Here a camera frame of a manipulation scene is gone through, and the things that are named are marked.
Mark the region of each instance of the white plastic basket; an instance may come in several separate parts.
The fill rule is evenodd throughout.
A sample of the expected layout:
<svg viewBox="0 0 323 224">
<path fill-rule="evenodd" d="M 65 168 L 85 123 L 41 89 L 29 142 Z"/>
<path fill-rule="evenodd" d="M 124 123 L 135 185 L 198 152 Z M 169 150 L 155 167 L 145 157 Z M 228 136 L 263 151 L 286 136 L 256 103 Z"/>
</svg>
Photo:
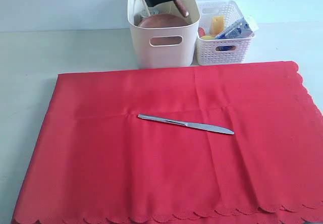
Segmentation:
<svg viewBox="0 0 323 224">
<path fill-rule="evenodd" d="M 199 2 L 201 14 L 199 27 L 209 33 L 213 16 L 225 17 L 225 28 L 243 17 L 234 1 Z M 238 64 L 244 61 L 254 34 L 242 39 L 203 40 L 197 37 L 196 56 L 200 65 Z M 232 50 L 218 51 L 221 46 L 234 46 Z"/>
<path fill-rule="evenodd" d="M 144 7 L 141 0 L 128 0 L 128 21 L 135 52 L 140 68 L 169 68 L 191 65 L 198 23 L 199 10 L 195 0 L 181 0 L 189 11 L 185 20 L 189 23 L 184 27 L 172 28 L 140 28 L 135 25 L 135 17 Z M 156 6 L 160 13 L 168 13 L 181 17 L 173 2 Z M 154 46 L 150 40 L 154 37 L 179 36 L 182 41 L 177 45 Z"/>
</svg>

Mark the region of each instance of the knife handle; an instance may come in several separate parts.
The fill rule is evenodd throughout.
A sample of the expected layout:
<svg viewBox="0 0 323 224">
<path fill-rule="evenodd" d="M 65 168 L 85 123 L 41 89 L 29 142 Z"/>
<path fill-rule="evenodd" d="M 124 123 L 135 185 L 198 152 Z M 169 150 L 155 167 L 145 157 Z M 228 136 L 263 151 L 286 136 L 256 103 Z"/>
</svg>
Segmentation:
<svg viewBox="0 0 323 224">
<path fill-rule="evenodd" d="M 171 124 L 180 125 L 180 126 L 187 126 L 187 122 L 175 121 L 175 120 L 161 118 L 161 117 L 153 117 L 153 116 L 147 116 L 147 115 L 142 115 L 142 114 L 139 114 L 138 117 L 141 119 L 145 119 L 145 120 L 171 123 Z"/>
</svg>

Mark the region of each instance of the yellow object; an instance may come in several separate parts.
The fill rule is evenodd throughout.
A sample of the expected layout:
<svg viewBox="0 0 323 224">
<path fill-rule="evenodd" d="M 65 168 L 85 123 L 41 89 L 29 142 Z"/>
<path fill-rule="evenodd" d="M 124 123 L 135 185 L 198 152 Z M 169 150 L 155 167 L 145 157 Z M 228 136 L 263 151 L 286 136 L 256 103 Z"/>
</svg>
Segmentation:
<svg viewBox="0 0 323 224">
<path fill-rule="evenodd" d="M 202 36 L 201 39 L 203 39 L 203 40 L 214 40 L 214 36 L 206 35 L 206 36 Z"/>
<path fill-rule="evenodd" d="M 224 30 L 224 16 L 214 16 L 210 26 L 210 34 L 218 35 Z"/>
</svg>

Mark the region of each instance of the perforated basket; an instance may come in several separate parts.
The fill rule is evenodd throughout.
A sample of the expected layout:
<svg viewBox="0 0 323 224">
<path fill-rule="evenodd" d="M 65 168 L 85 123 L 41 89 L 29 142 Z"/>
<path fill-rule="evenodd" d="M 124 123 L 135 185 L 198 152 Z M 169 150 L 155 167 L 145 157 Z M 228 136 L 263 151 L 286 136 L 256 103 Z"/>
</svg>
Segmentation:
<svg viewBox="0 0 323 224">
<path fill-rule="evenodd" d="M 199 2 L 198 8 L 201 15 L 199 27 L 202 27 L 207 34 L 209 34 L 213 16 L 223 15 L 225 17 L 225 28 L 243 17 L 234 1 Z M 253 37 L 254 34 L 242 39 L 203 40 L 197 37 L 197 62 L 200 65 L 242 63 Z"/>
</svg>

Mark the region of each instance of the knife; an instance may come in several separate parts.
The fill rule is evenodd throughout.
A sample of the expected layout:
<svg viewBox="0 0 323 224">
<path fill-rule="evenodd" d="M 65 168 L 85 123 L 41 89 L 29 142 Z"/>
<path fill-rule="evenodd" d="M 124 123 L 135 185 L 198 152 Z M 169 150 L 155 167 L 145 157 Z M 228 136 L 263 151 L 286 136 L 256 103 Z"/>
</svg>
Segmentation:
<svg viewBox="0 0 323 224">
<path fill-rule="evenodd" d="M 205 130 L 205 131 L 209 131 L 209 132 L 218 132 L 218 133 L 224 133 L 224 134 L 230 134 L 230 135 L 234 134 L 233 131 L 231 131 L 231 130 L 229 130 L 227 128 L 208 125 L 208 124 L 193 123 L 193 122 L 182 122 L 182 121 L 170 120 L 170 119 L 161 118 L 161 117 L 147 116 L 147 115 L 142 115 L 142 114 L 139 114 L 138 117 L 141 118 L 141 119 L 145 119 L 145 120 L 170 123 L 170 124 L 180 125 L 180 126 L 183 126 L 183 127 L 190 127 L 190 128 L 196 128 L 196 129 L 200 129 L 200 130 Z"/>
</svg>

